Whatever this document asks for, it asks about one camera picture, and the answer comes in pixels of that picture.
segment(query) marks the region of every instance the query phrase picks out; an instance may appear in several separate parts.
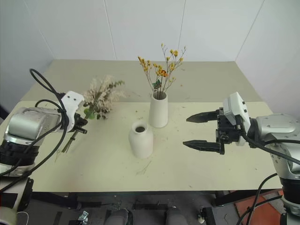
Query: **red floor mat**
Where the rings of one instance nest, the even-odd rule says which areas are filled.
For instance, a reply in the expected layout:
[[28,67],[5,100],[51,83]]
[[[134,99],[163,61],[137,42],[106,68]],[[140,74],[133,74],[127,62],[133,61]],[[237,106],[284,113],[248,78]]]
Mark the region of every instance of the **red floor mat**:
[[[235,204],[239,215],[242,215],[248,207],[252,206],[253,200],[254,197]],[[263,197],[259,197],[258,202],[262,202],[264,200],[265,199]],[[246,225],[247,218],[248,216],[246,216],[242,221],[243,225]],[[279,225],[279,220],[280,213],[273,208],[273,206],[267,203],[255,209],[252,214],[250,225]]]

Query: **beige tabletop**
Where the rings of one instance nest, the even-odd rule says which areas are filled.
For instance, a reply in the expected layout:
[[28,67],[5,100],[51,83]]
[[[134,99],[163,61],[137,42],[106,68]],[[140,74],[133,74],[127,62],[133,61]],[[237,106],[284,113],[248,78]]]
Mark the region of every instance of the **beige tabletop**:
[[[219,155],[182,144],[193,139],[215,141],[215,121],[195,124],[185,119],[218,109],[233,92],[238,91],[247,102],[251,117],[272,113],[235,62],[185,62],[174,73],[177,80],[168,92],[169,122],[164,128],[153,128],[154,153],[148,159],[135,158],[128,142],[131,124],[148,121],[150,106],[150,89],[137,61],[54,60],[44,75],[57,91],[79,93],[89,88],[93,77],[113,75],[125,81],[127,98],[115,105],[108,120],[90,121],[88,134],[79,134],[67,154],[53,156],[36,170],[31,175],[34,191],[257,189],[266,176],[275,172],[270,155],[248,145],[227,145],[225,155]],[[55,100],[36,83],[10,116],[21,106],[33,107],[42,98]],[[1,138],[9,117],[0,126]],[[53,149],[60,135],[51,134],[45,139],[36,162]],[[279,179],[273,178],[264,188],[281,188]]]
[[[150,101],[150,87],[137,61],[54,60],[44,73],[58,92],[78,93],[90,87],[93,77],[105,75],[125,81],[127,98],[122,101]],[[184,62],[173,75],[176,81],[168,89],[169,102],[222,102],[236,91],[245,101],[261,101],[235,62]],[[36,83],[22,100],[41,98],[55,100],[53,94]]]
[[[33,107],[35,101],[20,102],[18,108]],[[215,141],[216,121],[196,124],[185,119],[199,112],[213,111],[222,103],[170,103],[169,122],[152,128],[154,152],[148,159],[136,158],[128,133],[136,120],[148,121],[149,103],[117,103],[107,120],[90,120],[88,134],[79,134],[67,154],[54,155],[30,177],[34,191],[41,192],[124,192],[198,191],[257,189],[275,172],[271,157],[246,144],[225,146],[225,155],[200,152],[182,144],[201,139]],[[264,102],[247,102],[251,117],[269,115]],[[9,117],[0,126],[3,136]],[[54,148],[59,133],[45,138],[36,163]],[[281,188],[279,178],[264,188]]]

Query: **black cable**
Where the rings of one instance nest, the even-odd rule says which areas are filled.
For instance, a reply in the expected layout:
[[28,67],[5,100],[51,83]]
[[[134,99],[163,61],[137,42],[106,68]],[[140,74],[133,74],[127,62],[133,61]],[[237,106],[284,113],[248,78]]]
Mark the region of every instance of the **black cable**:
[[42,100],[39,100],[39,101],[35,104],[34,107],[38,107],[38,104],[40,104],[41,102],[49,102],[49,103],[55,105],[58,109],[60,109],[60,110],[62,111],[62,108],[61,108],[61,106],[60,106],[59,104],[57,104],[56,102],[53,102],[53,101],[51,101],[51,100],[48,100],[48,99],[42,99]]
[[251,138],[249,138],[249,137],[247,136],[247,133],[246,133],[246,131],[245,131],[244,124],[243,124],[242,122],[240,123],[240,128],[241,128],[241,130],[240,130],[240,131],[241,131],[241,134],[240,134],[240,135],[246,140],[246,142],[249,142],[249,143],[251,143],[253,146],[255,146],[255,147],[257,147],[257,148],[260,148],[261,150],[264,150],[264,151],[266,151],[266,152],[268,152],[268,153],[270,153],[270,154],[273,154],[273,155],[276,155],[276,156],[280,156],[280,157],[285,158],[285,159],[287,159],[287,160],[289,160],[289,161],[291,161],[291,162],[293,162],[293,163],[296,163],[296,164],[300,165],[300,161],[299,161],[299,160],[297,160],[297,159],[295,159],[295,158],[293,158],[293,157],[290,157],[290,156],[288,156],[288,155],[286,155],[286,154],[283,154],[283,153],[281,153],[281,152],[278,152],[278,151],[275,151],[275,150],[266,148],[266,147],[264,147],[263,145],[261,145],[261,144],[255,142],[254,140],[252,140]]
[[250,225],[250,220],[251,220],[252,214],[254,212],[254,209],[255,209],[255,206],[256,206],[257,200],[259,198],[259,194],[261,193],[261,189],[262,189],[263,185],[265,184],[265,182],[267,182],[269,179],[271,179],[272,177],[275,177],[275,176],[277,176],[277,173],[274,173],[274,174],[270,175],[269,177],[267,177],[266,179],[264,179],[262,181],[262,183],[260,184],[260,186],[258,187],[252,207],[250,208],[249,216],[248,216],[247,223],[246,223],[247,225]]
[[[22,176],[18,177],[18,179],[15,179],[13,182],[11,182],[10,184],[8,184],[7,186],[5,186],[4,188],[2,188],[0,190],[0,193],[6,191],[7,189],[9,189],[10,187],[12,187],[14,184],[18,183],[19,181],[23,180],[23,178],[28,177],[32,174],[32,172],[34,172],[36,169],[38,169],[42,164],[44,164],[55,152],[56,150],[60,147],[61,143],[63,142],[66,133],[67,133],[67,128],[68,128],[68,116],[67,116],[67,111],[66,108],[60,98],[60,94],[54,89],[54,87],[46,80],[46,78],[44,78],[43,75],[41,75],[37,70],[35,69],[30,69],[29,70],[30,74],[32,75],[32,77],[40,84],[42,85],[44,88],[46,88],[48,91],[50,91],[51,93],[53,93],[58,102],[61,105],[61,124],[63,127],[63,133],[61,135],[61,138],[59,140],[59,142],[57,143],[57,145],[55,146],[55,148],[53,149],[52,152],[50,152],[50,154],[45,157],[39,164],[37,164],[35,167],[33,167],[31,170],[27,171],[26,173],[24,173]],[[35,74],[37,74],[47,85],[48,87],[46,87],[43,83],[41,83],[37,77],[35,76]]]
[[[267,199],[267,200],[264,200],[258,204],[256,204],[255,208],[261,206],[261,205],[264,205],[266,203],[269,203],[271,201],[274,201],[274,200],[277,200],[277,199],[280,199],[282,197],[282,195],[279,195],[279,196],[276,196],[276,197],[273,197],[273,198],[270,198],[270,199]],[[240,223],[243,221],[244,217],[250,212],[250,207],[240,216],[238,222],[236,225],[240,225]]]
[[[46,137],[51,132],[58,129],[60,126],[61,126],[61,122],[58,125],[56,125],[55,127],[53,127],[52,129],[50,129],[47,132],[45,132],[44,134],[42,134],[40,137],[38,137],[36,140],[34,140],[30,145],[28,145],[23,153],[26,154],[34,144],[36,144],[38,141],[40,141],[41,139]],[[9,170],[6,170],[5,172],[0,173],[0,176],[4,176],[4,175],[12,172],[13,170],[15,170],[21,164],[21,162],[22,162],[22,158],[18,160],[18,162],[14,165],[14,167],[10,168]]]
[[272,143],[294,143],[294,144],[300,144],[300,141],[298,141],[298,140],[287,140],[287,139],[276,139],[276,140],[265,142],[265,145],[272,144]]
[[[39,103],[41,102],[49,102],[53,105],[55,105],[60,111],[62,111],[62,108],[59,104],[51,101],[51,100],[48,100],[48,99],[42,99],[42,100],[39,100],[36,104],[35,104],[35,107],[38,106]],[[52,133],[53,131],[55,131],[56,129],[58,129],[59,127],[61,126],[61,122],[56,125],[55,127],[53,127],[52,129],[50,129],[49,131],[47,131],[46,133],[42,134],[40,137],[38,137],[36,140],[34,140],[30,145],[27,146],[27,148],[25,149],[25,151],[23,152],[24,154],[26,154],[29,149],[34,145],[36,144],[38,141],[40,141],[41,139],[43,139],[44,137],[46,137],[48,134]],[[10,168],[9,170],[6,170],[5,172],[2,172],[0,173],[0,176],[4,176],[10,172],[12,172],[13,170],[15,170],[22,162],[22,158],[18,160],[18,162],[12,167]]]
[[50,86],[45,86],[42,82],[40,82],[40,80],[39,79],[37,79],[37,77],[34,75],[34,73],[35,74],[37,74],[40,78],[42,78],[42,80],[48,85],[48,81],[46,80],[46,78],[44,78],[44,76],[42,76],[41,74],[40,74],[40,72],[38,72],[37,70],[35,70],[35,69],[29,69],[29,72],[30,72],[30,74],[31,74],[31,76],[33,77],[33,79],[35,79],[36,80],[36,82],[38,82],[41,86],[43,86],[46,90],[48,90],[48,91],[50,91],[51,93],[53,93],[53,94],[55,94],[55,90],[53,90]]

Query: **white wall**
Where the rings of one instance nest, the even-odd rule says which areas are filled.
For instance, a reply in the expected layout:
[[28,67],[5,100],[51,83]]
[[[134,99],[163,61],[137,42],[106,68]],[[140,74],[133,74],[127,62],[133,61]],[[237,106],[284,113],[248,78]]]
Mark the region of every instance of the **white wall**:
[[300,117],[300,1],[266,0],[236,62],[275,113]]
[[52,59],[234,61],[274,112],[300,116],[299,0],[0,0],[0,104]]
[[163,42],[189,61],[234,61],[262,2],[0,0],[0,104],[11,110],[28,69],[52,59],[162,60]]

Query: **white vase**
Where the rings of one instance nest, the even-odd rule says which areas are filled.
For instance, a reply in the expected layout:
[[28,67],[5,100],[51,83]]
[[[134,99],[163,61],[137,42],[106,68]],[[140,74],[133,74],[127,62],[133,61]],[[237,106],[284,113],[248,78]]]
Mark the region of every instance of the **white vase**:
[[133,123],[128,135],[131,150],[137,158],[148,158],[153,152],[153,132],[144,121]]
[[157,96],[160,92],[151,95],[149,123],[155,128],[162,128],[168,123],[168,95],[164,92],[161,94],[161,100]]

